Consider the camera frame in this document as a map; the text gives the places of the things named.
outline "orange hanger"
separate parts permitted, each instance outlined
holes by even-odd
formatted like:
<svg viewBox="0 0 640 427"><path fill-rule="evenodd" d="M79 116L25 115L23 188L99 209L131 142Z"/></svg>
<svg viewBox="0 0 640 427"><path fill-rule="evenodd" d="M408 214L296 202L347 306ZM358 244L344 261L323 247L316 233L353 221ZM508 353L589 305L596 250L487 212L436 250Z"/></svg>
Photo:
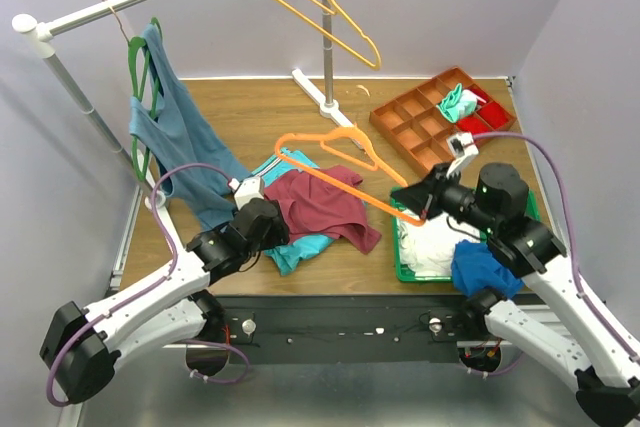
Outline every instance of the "orange hanger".
<svg viewBox="0 0 640 427"><path fill-rule="evenodd" d="M373 41L364 34L364 32L362 32L362 29L360 27L358 27L358 24L356 24L351 17L349 17L347 15L347 13L338 5L338 3L335 0L327 0L328 3L331 5L332 8L327 7L326 5L323 5L321 2L319 2L318 0L310 0L311 2L313 2L314 4L316 4L318 7L320 7L322 10L324 10L326 13L331 14L331 15L341 15L342 17L344 17L344 19L349 23L349 25L351 25L351 27L360 35L360 37L362 37L365 42L367 42L367 44L369 44L369 46L371 47L371 50L373 51L374 55L375 55L375 61L370 61L368 59L366 59L364 56L362 56L361 54L359 54L358 52L356 52L355 50L353 50L351 47L349 47L347 44L345 44L342 40L338 39L335 35L333 35L331 32L327 32L325 29L323 29L321 26L319 26L317 23L315 23L313 20L311 20L309 17L307 17L306 15L304 15L302 12L300 12L299 10L295 9L291 4L289 4L288 2L284 1L284 0L275 0L278 3L284 5L287 9L289 9L291 12L293 12L294 14L296 14L298 17L300 17L302 20L304 20L307 24L311 25L311 27L313 27L314 29L316 29L317 31L319 31L322 35L324 35L325 37L328 37L329 39L331 39L333 42L335 42L336 44L338 44L340 47L342 47L343 49L345 49L347 52L349 52L351 55L353 55L356 59L360 60L361 62L364 62L366 65L368 65L369 67L371 67L373 70L379 70L380 66L382 65L382 60L380 59L380 53L378 52L378 48L376 47L376 45L373 43Z"/></svg>
<svg viewBox="0 0 640 427"><path fill-rule="evenodd" d="M351 140L357 141L364 151L367 153L369 158L373 161L373 164L369 164L367 162L363 162L355 157L352 157L349 154L345 154L344 152L340 152L333 147L327 145L327 142L330 140L348 138ZM338 187L339 189L344 190L345 192L358 197L359 199L364 200L365 202L385 211L388 214L391 214L395 217L398 217L406 222L409 222L412 225L420 226L425 223L424 220L414 219L413 217L401 212L398 209L394 209L386 202L376 199L375 197L370 196L364 192L351 187L350 185L345 184L337 179L334 179L330 175L325 174L324 172L320 172L319 170L314 169L313 167L303 164L302 162L297 161L296 159L292 159L286 154L282 153L282 146L285 142L297 140L297 141L308 141L308 142L320 142L320 147L329 152L330 154L337 155L338 157L349 161L353 164L359 165L367 170L372 172L380 169L385 172L389 177L395 180L402 187L407 187L409 185L404 177L398 174L395 170L393 170L387 163L385 163L378 155L375 150L373 150L373 145L371 144L371 140L367 137L363 131L361 131L357 126L353 127L337 127L332 131L326 134L284 134L276 141L275 151L276 156L285 162L290 163L291 165L296 166L300 170L308 173L309 175L313 175L314 177L324 180L334 187Z"/></svg>

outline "blue cloth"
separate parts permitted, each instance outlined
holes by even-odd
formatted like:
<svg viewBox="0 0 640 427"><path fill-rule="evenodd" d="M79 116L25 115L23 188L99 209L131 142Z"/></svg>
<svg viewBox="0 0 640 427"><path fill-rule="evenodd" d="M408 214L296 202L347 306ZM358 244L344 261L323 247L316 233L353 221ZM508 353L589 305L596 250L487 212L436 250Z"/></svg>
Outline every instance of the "blue cloth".
<svg viewBox="0 0 640 427"><path fill-rule="evenodd" d="M282 149L282 152L303 164L318 167L299 150L291 152L288 149ZM272 155L264 164L253 171L253 175L262 177L265 185L269 185L292 169L297 168ZM333 242L333 239L326 235L312 234L301 237L289 245L280 245L275 249L265 250L264 253L275 261L282 275L288 275L296 269L301 260L315 257L326 249L331 242Z"/></svg>
<svg viewBox="0 0 640 427"><path fill-rule="evenodd" d="M156 78L160 80L158 117L155 121L151 119L140 101L131 97L129 133L153 152L161 174L183 164L206 162L238 180L248 177L249 171L218 138L186 86L174 74L158 28L148 25L142 37L151 54L151 84ZM230 193L230 189L217 172L199 168L178 172L163 183L162 190L167 197L183 199L205 230L233 218L235 205L221 197Z"/></svg>
<svg viewBox="0 0 640 427"><path fill-rule="evenodd" d="M468 240L456 245L451 274L455 288L467 297L493 287L511 299L524 287L522 280L493 257L487 244Z"/></svg>

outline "red compartment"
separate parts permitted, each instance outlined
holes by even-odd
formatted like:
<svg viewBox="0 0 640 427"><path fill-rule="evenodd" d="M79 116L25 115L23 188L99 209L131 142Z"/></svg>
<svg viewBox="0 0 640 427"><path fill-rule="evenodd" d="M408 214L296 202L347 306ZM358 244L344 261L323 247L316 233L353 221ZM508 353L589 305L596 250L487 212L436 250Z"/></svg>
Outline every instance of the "red compartment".
<svg viewBox="0 0 640 427"><path fill-rule="evenodd" d="M456 126L463 132L471 132L472 134L482 134L489 132L489 127L477 117L465 117L456 122Z"/></svg>
<svg viewBox="0 0 640 427"><path fill-rule="evenodd" d="M489 102L476 111L484 121L494 129L499 129L509 120L509 114L497 102Z"/></svg>

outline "metal frame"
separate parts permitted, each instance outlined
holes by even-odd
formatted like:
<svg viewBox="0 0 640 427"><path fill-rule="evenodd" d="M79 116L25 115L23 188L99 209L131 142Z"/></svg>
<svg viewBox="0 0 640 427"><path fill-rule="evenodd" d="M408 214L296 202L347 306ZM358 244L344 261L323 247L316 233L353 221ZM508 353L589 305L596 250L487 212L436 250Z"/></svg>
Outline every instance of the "metal frame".
<svg viewBox="0 0 640 427"><path fill-rule="evenodd" d="M328 0L322 0L322 4L330 7ZM331 14L323 10L322 28L329 33L332 32L331 22ZM333 42L326 36L322 37L322 52L324 64L324 94L320 92L320 89L318 89L300 69L295 69L291 72L291 75L298 86L318 104L320 115L333 120L339 126L351 127L353 123L340 111L340 105L333 96ZM360 147L360 144L355 140L354 144Z"/></svg>
<svg viewBox="0 0 640 427"><path fill-rule="evenodd" d="M54 36L69 32L85 24L110 15L112 12L126 9L147 0L106 0L85 9L73 12L51 22L40 22L28 14L16 15L13 18L13 29L21 34L33 47L36 54L47 64L49 69L64 86L71 98L85 114L93 127L105 138L111 150L117 154L118 159L127 167L128 171L137 179L133 170L131 155L118 141L113 131L109 128L102 116L95 109L91 101L84 94L73 76L56 55L55 49L49 44ZM148 197L153 188L149 179L139 181L140 188Z"/></svg>

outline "clothes hanger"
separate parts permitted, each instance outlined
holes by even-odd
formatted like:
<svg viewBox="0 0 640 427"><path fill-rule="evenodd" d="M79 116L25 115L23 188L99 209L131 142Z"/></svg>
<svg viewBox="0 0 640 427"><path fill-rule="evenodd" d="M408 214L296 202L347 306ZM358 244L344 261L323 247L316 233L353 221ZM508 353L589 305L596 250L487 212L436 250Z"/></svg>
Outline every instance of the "clothes hanger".
<svg viewBox="0 0 640 427"><path fill-rule="evenodd" d="M369 158L373 161L373 163L370 164L367 162L363 162L359 159L356 159L355 157L352 157L349 154L340 152L339 150L334 149L333 147L327 145L327 142L331 140L342 139L342 138L347 138L347 139L357 141L362 146L364 151L367 153ZM423 219L420 219L420 220L415 219L405 214L404 212L391 207L391 205L389 205L386 202L378 200L375 197L370 196L369 194L366 194L354 187L351 187L350 185L345 184L344 182L334 179L330 175L327 175L324 172L320 172L319 170L316 170L309 165L303 164L302 162L299 162L296 159L292 159L291 157L289 157L288 155L282 152L282 146L284 145L284 143L290 142L290 141L320 142L320 147L322 147L322 149L329 152L330 154L336 155L348 162L356 164L372 172L375 172L376 170L380 169L383 172L385 172L389 177L391 177L393 180L395 180L398 184L400 184L402 187L406 187L407 185L409 185L407 181L404 179L404 177L398 174L386 162L384 162L380 157L378 157L375 150L373 149L373 144L371 143L371 140L369 139L369 137L367 137L367 135L362 130L360 130L357 126L337 127L326 134L284 134L282 137L280 137L276 141L276 145L275 145L276 156L284 160L285 162L288 162L291 165L294 165L300 170L308 173L309 175L312 175L320 180L324 180L325 182L333 185L334 187L338 187L339 189L344 190L345 192L351 195L354 195L359 199L364 200L365 202L387 212L388 214L391 214L406 222L409 222L412 225L420 226L425 223L425 220Z"/></svg>
<svg viewBox="0 0 640 427"><path fill-rule="evenodd" d="M160 31L160 38L162 38L162 28L160 27L160 21L156 17L151 18L151 24L155 25ZM133 87L133 95L139 101L142 101L142 97L144 96L144 87L147 82L147 72L149 71L149 63L151 62L151 53L147 49L144 53L144 64L142 67L142 78L140 83L138 83L138 68L137 68L137 60L138 60L138 52L140 49L146 47L147 41L142 37L133 37L129 40L129 75L131 76L131 84ZM153 120L156 120L156 104L158 103L158 93L160 91L160 79L156 77L153 82L153 89L151 91L151 109L149 110L149 117ZM140 168L140 164L138 162L138 137L135 135L132 136L131 140L131 159L133 160L133 170L136 173L136 176L139 180L144 181L147 176L147 170L149 168L149 147L145 146L144 149L144 158L142 161L142 169Z"/></svg>
<svg viewBox="0 0 640 427"><path fill-rule="evenodd" d="M328 3L331 5L331 8L327 7L326 5L323 5L322 2L319 2L318 0L310 0L310 1L313 2L315 5L317 5L318 7L320 7L324 12L326 12L326 13L328 13L330 15L341 15L342 17L344 17L344 19L349 23L349 25L351 25L351 27L358 33L358 35L360 35L360 37L362 37L365 40L365 42L367 42L367 44L369 44L369 47L371 47L371 50L373 51L373 53L375 55L375 61L372 62L372 61L366 59L364 56L362 56L361 54L359 54L358 52L353 50L351 47L349 47L347 44L345 44L342 40L338 39L335 35L333 35L330 32L327 32L325 29L323 29L320 25L315 23L309 17L307 17L302 12L298 11L297 9L295 9L288 2L286 2L284 0L275 0L275 1L277 1L278 3L284 5L291 12L296 14L298 17L300 17L302 20L304 20L309 25L311 25L311 27L313 27L314 29L316 29L317 31L322 33L322 35L324 35L325 37L328 37L333 42L335 42L340 47L342 47L347 52L349 52L356 59L360 60L361 62L364 62L366 65L371 67L373 70L379 70L380 69L382 61L380 59L380 53L378 52L378 49L377 49L376 45L373 43L373 41L368 36L366 36L364 34L362 29L360 27L358 27L358 25L351 19L351 17L349 17L347 15L347 13L338 5L338 3L335 0L327 0Z"/></svg>

